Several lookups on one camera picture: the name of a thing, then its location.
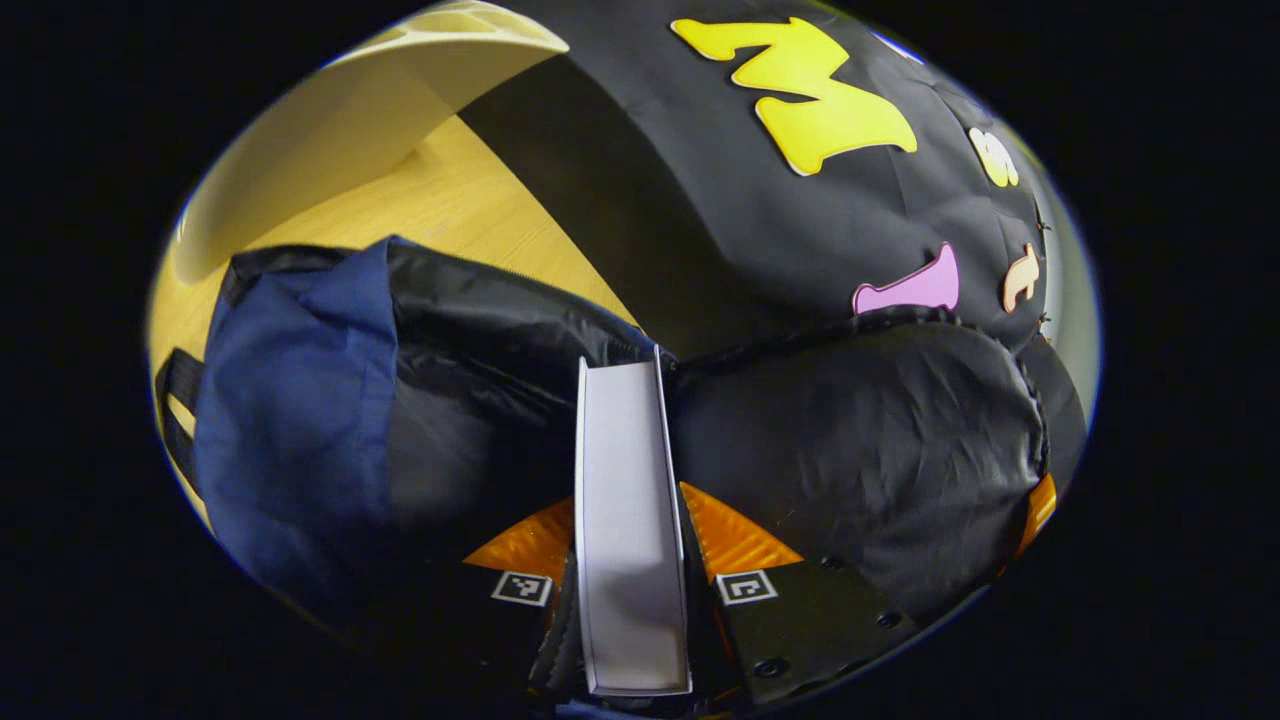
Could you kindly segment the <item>blue and black schoolbag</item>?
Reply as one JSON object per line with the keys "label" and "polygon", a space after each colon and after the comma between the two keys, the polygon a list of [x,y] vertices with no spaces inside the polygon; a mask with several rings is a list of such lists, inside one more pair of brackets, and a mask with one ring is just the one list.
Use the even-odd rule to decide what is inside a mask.
{"label": "blue and black schoolbag", "polygon": [[681,357],[527,275],[397,236],[285,245],[223,272],[201,357],[154,359],[166,451],[257,583],[348,626],[462,566],[557,577],[580,363],[658,363],[689,511],[753,539],[704,577],[833,559],[932,621],[1036,536],[1089,418],[1042,337],[891,307]]}

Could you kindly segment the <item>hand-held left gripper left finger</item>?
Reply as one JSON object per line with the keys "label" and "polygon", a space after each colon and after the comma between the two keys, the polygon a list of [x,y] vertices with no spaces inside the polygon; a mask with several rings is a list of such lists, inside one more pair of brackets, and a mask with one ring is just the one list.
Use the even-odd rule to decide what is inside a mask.
{"label": "hand-held left gripper left finger", "polygon": [[529,706],[576,667],[573,501],[399,579],[399,665],[433,706]]}

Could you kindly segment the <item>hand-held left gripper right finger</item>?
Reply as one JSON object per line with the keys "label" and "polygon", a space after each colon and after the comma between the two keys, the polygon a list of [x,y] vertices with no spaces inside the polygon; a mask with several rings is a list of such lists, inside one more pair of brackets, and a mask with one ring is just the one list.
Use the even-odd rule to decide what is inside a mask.
{"label": "hand-held left gripper right finger", "polygon": [[692,538],[694,680],[708,706],[778,706],[902,648],[915,620],[840,560],[810,560],[713,495],[680,487]]}

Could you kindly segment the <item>black backdrop cloth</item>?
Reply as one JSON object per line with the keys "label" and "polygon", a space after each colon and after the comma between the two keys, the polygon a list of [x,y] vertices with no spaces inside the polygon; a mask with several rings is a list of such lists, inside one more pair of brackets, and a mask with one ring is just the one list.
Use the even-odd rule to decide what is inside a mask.
{"label": "black backdrop cloth", "polygon": [[682,356],[855,310],[950,246],[1020,348],[1064,279],[1042,168],[968,87],[822,0],[497,0],[567,44],[465,124]]}

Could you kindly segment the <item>white book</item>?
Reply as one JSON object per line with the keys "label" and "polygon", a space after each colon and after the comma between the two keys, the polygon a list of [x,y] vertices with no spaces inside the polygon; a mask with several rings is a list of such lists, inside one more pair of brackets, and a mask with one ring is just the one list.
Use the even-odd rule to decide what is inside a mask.
{"label": "white book", "polygon": [[575,542],[588,689],[692,689],[684,533],[660,347],[635,363],[579,364]]}

